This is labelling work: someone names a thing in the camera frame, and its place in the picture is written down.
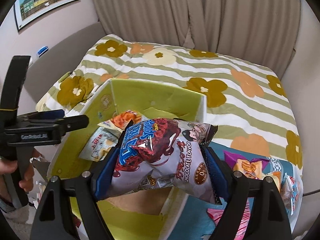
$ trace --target plastic snack wrapper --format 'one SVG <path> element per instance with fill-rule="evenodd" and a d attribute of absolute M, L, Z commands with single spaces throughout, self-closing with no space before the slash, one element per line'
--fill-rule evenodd
<path fill-rule="evenodd" d="M 216 226 L 218 225 L 223 212 L 224 212 L 224 209 L 212 209 L 212 208 L 207 209 L 208 216 L 214 221 L 214 224 Z M 244 238 L 244 234 L 245 234 L 245 231 L 247 230 L 249 219 L 250 219 L 250 208 L 249 208 L 249 202 L 247 201 L 247 204 L 245 206 L 244 213 L 242 216 L 242 220 L 239 225 L 239 229 L 236 233 L 235 240 L 242 240 Z"/>
<path fill-rule="evenodd" d="M 233 171 L 242 172 L 249 179 L 264 179 L 266 176 L 273 178 L 278 190 L 280 191 L 281 184 L 281 172 L 273 171 L 268 174 L 264 174 L 262 171 L 269 163 L 269 160 L 262 158 L 253 158 L 247 160 L 244 156 L 236 153 L 223 151 L 225 156 L 225 162 Z"/>
<path fill-rule="evenodd" d="M 137 124 L 138 122 L 148 120 L 148 118 L 135 111 L 127 110 L 116 115 L 110 120 L 98 123 L 98 126 L 107 129 L 109 132 L 119 138 L 131 120 L 133 121 L 133 124 Z"/>
<path fill-rule="evenodd" d="M 116 136 L 103 127 L 99 127 L 80 152 L 79 158 L 95 162 L 103 160 L 117 142 Z"/>
<path fill-rule="evenodd" d="M 171 187 L 216 203 L 199 144 L 208 145 L 217 127 L 165 118 L 126 130 L 108 197 L 144 189 Z"/>
<path fill-rule="evenodd" d="M 295 179 L 291 176 L 288 176 L 287 173 L 284 174 L 280 193 L 285 208 L 288 210 L 288 213 L 293 215 L 299 194 Z"/>

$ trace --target orange flower pattern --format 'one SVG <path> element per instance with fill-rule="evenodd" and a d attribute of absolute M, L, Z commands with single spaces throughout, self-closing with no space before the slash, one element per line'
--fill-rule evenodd
<path fill-rule="evenodd" d="M 111 75 L 111 74 L 103 74 L 103 75 L 100 77 L 100 81 L 101 81 L 101 82 L 106 82 L 108 79 L 113 78 L 113 77 L 114 77 L 114 76 Z M 129 76 L 128 76 L 126 73 L 123 73 L 123 74 L 120 74 L 120 75 L 116 76 L 115 78 L 128 79 Z"/>
<path fill-rule="evenodd" d="M 153 45 L 151 44 L 146 44 L 146 45 L 141 45 L 140 43 L 133 43 L 132 47 L 130 49 L 130 54 L 138 54 L 138 53 L 148 53 L 153 50 Z"/>
<path fill-rule="evenodd" d="M 262 136 L 255 133 L 250 134 L 248 138 L 243 136 L 234 138 L 231 148 L 270 157 L 268 142 Z"/>
<path fill-rule="evenodd" d="M 240 83 L 240 87 L 243 93 L 248 97 L 254 98 L 255 96 L 264 96 L 262 87 L 260 87 L 248 74 L 232 69 L 231 75 Z"/>

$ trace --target barcode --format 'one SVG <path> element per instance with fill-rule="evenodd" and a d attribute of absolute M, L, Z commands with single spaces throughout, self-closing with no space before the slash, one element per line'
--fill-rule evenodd
<path fill-rule="evenodd" d="M 149 185 L 149 180 L 147 178 L 145 178 L 141 183 L 140 183 L 140 186 L 145 186 L 145 185 Z"/>
<path fill-rule="evenodd" d="M 157 180 L 159 187 L 171 187 L 173 186 L 172 182 L 170 179 L 158 179 Z"/>

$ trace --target striped comforter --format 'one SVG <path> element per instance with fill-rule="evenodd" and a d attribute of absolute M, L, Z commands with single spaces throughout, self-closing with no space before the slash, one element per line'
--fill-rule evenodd
<path fill-rule="evenodd" d="M 64 109 L 66 115 L 76 115 L 112 77 L 203 93 L 208 101 L 206 122 L 219 127 L 214 142 L 289 160 L 302 172 L 300 138 L 281 82 L 269 68 L 230 56 L 107 35 L 51 87 L 36 109 Z"/>

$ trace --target finger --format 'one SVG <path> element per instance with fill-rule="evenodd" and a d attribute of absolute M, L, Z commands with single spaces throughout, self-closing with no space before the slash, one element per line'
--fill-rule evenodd
<path fill-rule="evenodd" d="M 41 153 L 38 152 L 36 149 L 33 149 L 33 152 L 32 152 L 32 157 L 33 158 L 38 158 L 41 156 Z"/>
<path fill-rule="evenodd" d="M 35 171 L 33 169 L 33 166 L 30 164 L 26 170 L 26 172 L 24 173 L 24 179 L 25 180 L 29 180 L 32 179 L 32 177 L 35 175 Z"/>
<path fill-rule="evenodd" d="M 17 161 L 0 160 L 0 175 L 13 173 L 18 167 Z"/>
<path fill-rule="evenodd" d="M 24 191 L 30 192 L 33 189 L 33 179 L 21 180 L 19 181 L 20 188 L 23 188 Z"/>

